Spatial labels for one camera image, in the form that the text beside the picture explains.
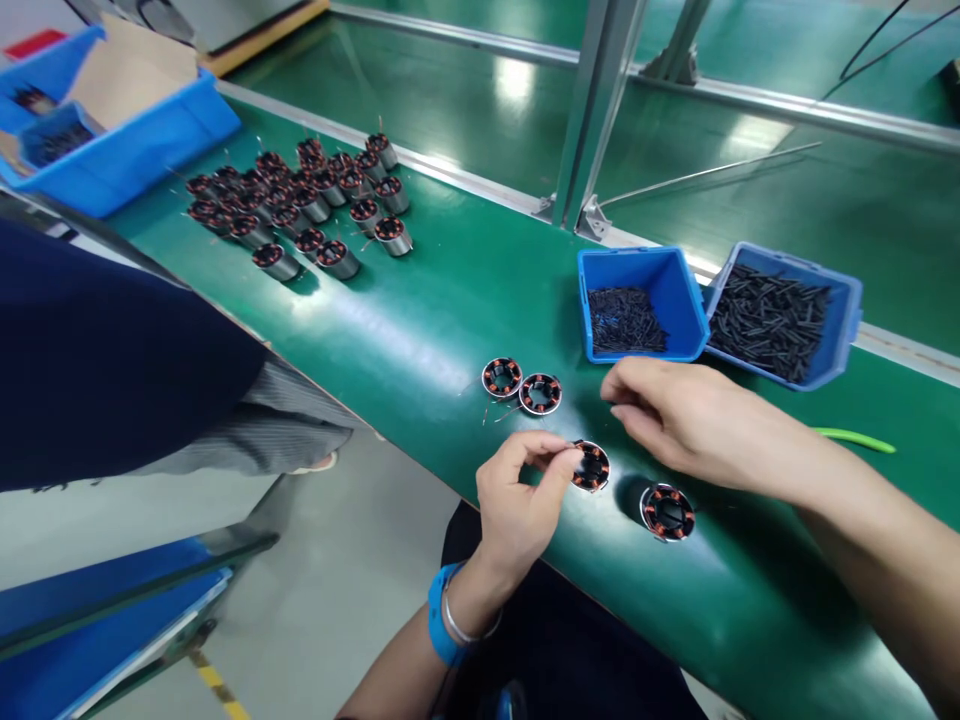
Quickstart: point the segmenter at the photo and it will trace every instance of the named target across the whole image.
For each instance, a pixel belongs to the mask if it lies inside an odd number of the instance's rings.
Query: yellow floor stripe
[[[217,697],[217,700],[223,705],[223,711],[230,720],[251,720],[249,713],[247,713],[243,705],[237,701],[233,693],[230,692],[230,688],[223,682],[220,673],[210,664],[206,655],[199,650],[194,650],[190,653],[190,661],[194,667],[197,668],[200,679],[206,683],[207,687],[209,687]]]
[[[220,673],[217,672],[215,667],[207,666],[205,668],[197,668],[197,672],[200,673],[200,677],[203,678],[203,681],[209,687],[216,687],[217,685],[223,685],[223,678],[220,677]]]

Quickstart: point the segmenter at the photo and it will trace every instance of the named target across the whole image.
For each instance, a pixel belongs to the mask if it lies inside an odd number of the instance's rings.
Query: black cable
[[[941,22],[942,20],[946,20],[948,17],[950,17],[951,15],[953,15],[953,13],[957,12],[957,10],[960,10],[960,5],[957,5],[957,6],[955,6],[954,8],[952,8],[952,9],[950,9],[950,10],[947,10],[945,13],[943,13],[943,14],[940,15],[939,17],[934,18],[933,20],[931,20],[930,22],[928,22],[926,25],[924,25],[922,28],[920,28],[919,30],[917,30],[917,31],[914,32],[914,33],[911,33],[910,35],[908,35],[907,37],[905,37],[903,40],[901,40],[900,42],[898,42],[896,45],[894,45],[892,48],[890,48],[889,50],[886,50],[885,52],[880,53],[879,55],[877,55],[877,57],[875,57],[875,58],[874,58],[873,60],[871,60],[870,62],[865,63],[864,65],[861,65],[859,68],[857,68],[856,70],[854,70],[854,71],[853,71],[852,73],[850,73],[849,75],[841,75],[841,76],[840,76],[840,84],[842,85],[843,83],[847,82],[848,80],[852,80],[853,78],[855,78],[857,75],[859,75],[860,73],[862,73],[862,72],[863,72],[864,70],[866,70],[867,68],[870,68],[870,67],[872,67],[873,65],[876,65],[878,62],[880,62],[880,61],[883,60],[885,57],[887,57],[890,53],[892,53],[893,51],[895,51],[895,50],[903,47],[903,46],[906,45],[908,42],[910,42],[911,40],[913,40],[915,37],[917,37],[917,35],[920,35],[920,34],[922,34],[922,33],[925,33],[927,30],[929,30],[930,28],[932,28],[932,27],[933,27],[934,25],[936,25],[937,23]],[[891,15],[887,18],[887,20],[889,20],[890,17],[893,17],[893,15],[894,15],[895,13],[896,13],[896,11],[894,11],[894,13],[891,13]],[[886,24],[886,22],[887,22],[887,21],[884,20],[883,24],[881,24],[880,27],[877,28],[877,32],[880,32],[880,28],[882,28],[883,25]],[[846,72],[846,70],[848,70],[849,68],[850,68],[850,63],[848,63],[848,64],[847,64],[847,67],[844,68],[844,72]]]
[[[147,28],[149,28],[150,30],[153,30],[154,32],[156,32],[157,29],[156,29],[153,25],[150,24],[150,21],[147,20],[147,16],[143,14],[143,6],[146,5],[146,4],[149,3],[149,2],[150,2],[150,0],[137,0],[137,5],[136,5],[137,15],[140,16],[140,19],[143,20],[143,24],[146,25]]]
[[[897,5],[893,9],[892,13],[890,13],[889,15],[887,15],[886,18],[884,18],[883,22],[877,26],[877,29],[874,30],[872,33],[870,33],[870,37],[868,37],[866,42],[864,42],[863,45],[860,46],[860,49],[853,54],[853,57],[850,58],[850,62],[848,62],[846,64],[846,67],[844,67],[843,70],[840,72],[841,80],[847,77],[847,71],[850,70],[850,66],[857,61],[858,57],[860,57],[860,53],[862,53],[864,50],[867,49],[867,46],[873,42],[873,39],[880,34],[880,31],[887,26],[888,22],[890,22],[891,20],[893,20],[894,17],[896,17],[897,13],[900,12],[903,9],[903,6],[906,5],[908,2],[910,2],[910,0],[903,0],[899,5]]]

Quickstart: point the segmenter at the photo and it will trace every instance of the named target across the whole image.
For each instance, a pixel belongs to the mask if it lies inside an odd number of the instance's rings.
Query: person's arm
[[[665,465],[793,505],[934,710],[960,713],[960,535],[856,455],[710,368],[622,360],[601,396]],[[837,488],[848,502],[833,500]]]
[[[547,432],[514,433],[477,471],[483,539],[446,592],[450,615],[466,635],[484,634],[550,543],[563,495],[583,458],[570,448]],[[519,481],[525,464],[544,471],[536,487]],[[428,612],[421,607],[394,636],[337,717],[424,720],[442,713],[441,690],[452,687],[456,671],[433,649]],[[447,632],[455,637],[449,626]]]

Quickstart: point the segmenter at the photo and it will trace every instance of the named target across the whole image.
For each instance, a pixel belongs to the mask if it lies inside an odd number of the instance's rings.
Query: gray trousers
[[[205,467],[281,475],[311,467],[364,422],[300,373],[268,355],[243,400],[187,447],[130,475],[186,475]]]

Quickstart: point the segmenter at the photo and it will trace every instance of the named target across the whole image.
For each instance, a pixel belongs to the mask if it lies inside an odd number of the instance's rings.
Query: green pliers handle
[[[895,453],[897,451],[897,449],[890,443],[885,443],[883,440],[877,440],[876,438],[868,437],[867,435],[862,435],[861,433],[855,433],[852,430],[840,430],[839,428],[813,429],[824,437],[830,438],[831,440],[844,440],[846,442],[863,445],[865,448],[887,454]]]

